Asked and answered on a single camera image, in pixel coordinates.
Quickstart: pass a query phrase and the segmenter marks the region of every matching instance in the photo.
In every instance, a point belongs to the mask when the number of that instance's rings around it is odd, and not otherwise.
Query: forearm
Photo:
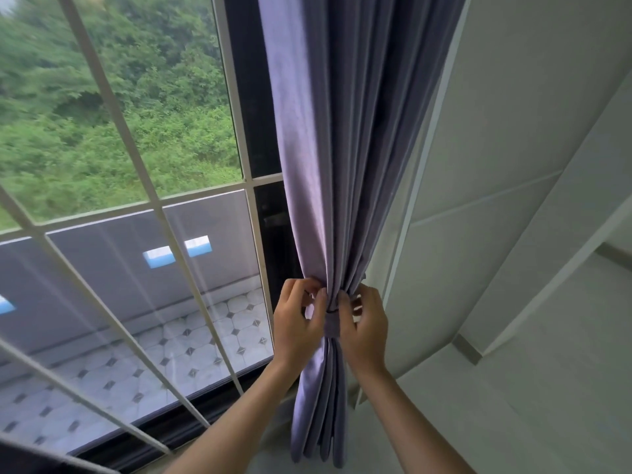
[[[249,390],[214,423],[166,474],[245,472],[265,427],[296,375],[272,361]]]
[[[386,430],[404,472],[473,472],[408,399],[386,369],[361,377],[359,381]]]

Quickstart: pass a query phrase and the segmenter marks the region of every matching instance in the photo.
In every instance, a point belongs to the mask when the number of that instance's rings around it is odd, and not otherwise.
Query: window
[[[212,1],[0,2],[0,432],[17,449],[132,471],[274,354],[300,267],[257,0]]]

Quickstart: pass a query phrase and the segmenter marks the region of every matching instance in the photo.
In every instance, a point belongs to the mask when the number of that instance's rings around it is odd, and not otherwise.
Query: person's right arm
[[[388,321],[380,294],[373,287],[359,287],[353,305],[342,291],[340,343],[353,374],[371,402],[395,449],[405,473],[473,473],[467,462],[438,433],[408,399],[384,363]],[[360,307],[353,311],[353,306]],[[356,325],[353,315],[360,314]]]

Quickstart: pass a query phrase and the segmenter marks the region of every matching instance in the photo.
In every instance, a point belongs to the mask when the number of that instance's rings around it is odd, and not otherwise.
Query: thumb
[[[325,314],[327,312],[327,289],[321,287],[314,301],[314,312],[310,320],[311,329],[323,330],[325,327]]]
[[[340,313],[340,335],[345,336],[355,330],[353,324],[353,308],[349,295],[338,291],[338,311]]]

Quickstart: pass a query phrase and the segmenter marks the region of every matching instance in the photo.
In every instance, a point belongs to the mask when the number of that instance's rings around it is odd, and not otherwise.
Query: hand
[[[384,313],[380,293],[374,287],[360,284],[359,298],[353,303],[346,293],[338,293],[340,312],[340,344],[353,374],[362,383],[367,376],[385,372],[384,352],[389,322]],[[361,316],[359,323],[353,316]]]
[[[301,307],[312,302],[314,312],[312,319],[307,320],[301,314]],[[319,346],[324,334],[326,305],[327,290],[314,278],[286,279],[283,284],[274,310],[273,362],[288,374],[298,376]]]

